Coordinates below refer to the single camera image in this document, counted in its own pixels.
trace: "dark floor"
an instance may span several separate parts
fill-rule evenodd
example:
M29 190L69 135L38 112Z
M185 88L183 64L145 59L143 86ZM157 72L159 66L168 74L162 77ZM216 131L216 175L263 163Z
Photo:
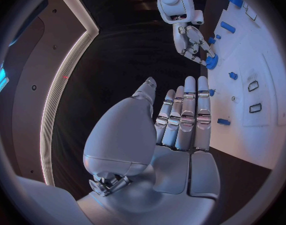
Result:
M197 64L175 51L172 27L161 21L155 10L156 0L83 2L100 27L100 33L69 78L52 135L55 185L69 191L77 200L91 192L88 183L91 175L83 165L83 149L100 117L111 106L131 96L146 78L152 76L157 82L155 118L169 89L183 85L187 76L197 79L201 74ZM206 0L194 2L195 9L207 7L205 22L211 22L200 29L208 39L222 9L227 8L228 0L216 1L218 3L214 5L206 5ZM221 178L220 200L213 220L208 222L214 225L245 205L270 171L212 148L210 152Z

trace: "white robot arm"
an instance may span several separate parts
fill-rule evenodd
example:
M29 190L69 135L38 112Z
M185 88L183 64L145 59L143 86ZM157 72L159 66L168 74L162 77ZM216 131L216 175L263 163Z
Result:
M157 8L164 22L173 25L173 39L176 51L186 58L214 69L218 63L218 56L211 51L210 46L204 40L202 33L194 26L204 23L201 10L195 10L193 0L157 0ZM199 47L207 52L206 61L201 60L195 54Z

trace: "led light strip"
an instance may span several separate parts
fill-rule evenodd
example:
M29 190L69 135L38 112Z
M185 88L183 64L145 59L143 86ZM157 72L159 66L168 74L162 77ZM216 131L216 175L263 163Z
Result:
M45 101L41 120L40 156L47 185L55 185L52 168L52 135L58 105L70 75L92 41L87 31L76 41L56 72Z

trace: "white pegboard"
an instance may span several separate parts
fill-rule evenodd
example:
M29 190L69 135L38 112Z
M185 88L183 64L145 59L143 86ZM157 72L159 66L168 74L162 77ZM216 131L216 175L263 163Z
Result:
M209 88L215 89L210 98L210 146L273 169L286 135L286 70L265 24L255 11L251 14L255 20L246 12L230 2L214 31L221 39L215 38L211 45L219 61L208 70ZM222 21L235 27L235 33L222 28ZM238 74L238 79L231 79L230 72ZM249 91L253 81L258 88ZM261 111L250 113L250 106L259 103ZM231 124L218 124L219 118Z

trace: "rectangular hole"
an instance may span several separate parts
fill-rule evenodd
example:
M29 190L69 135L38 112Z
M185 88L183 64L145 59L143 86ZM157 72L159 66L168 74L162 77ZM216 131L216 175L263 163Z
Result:
M248 85L248 91L251 92L259 87L258 81L253 81Z
M251 114L258 113L262 110L262 104L258 103L249 107L249 112Z

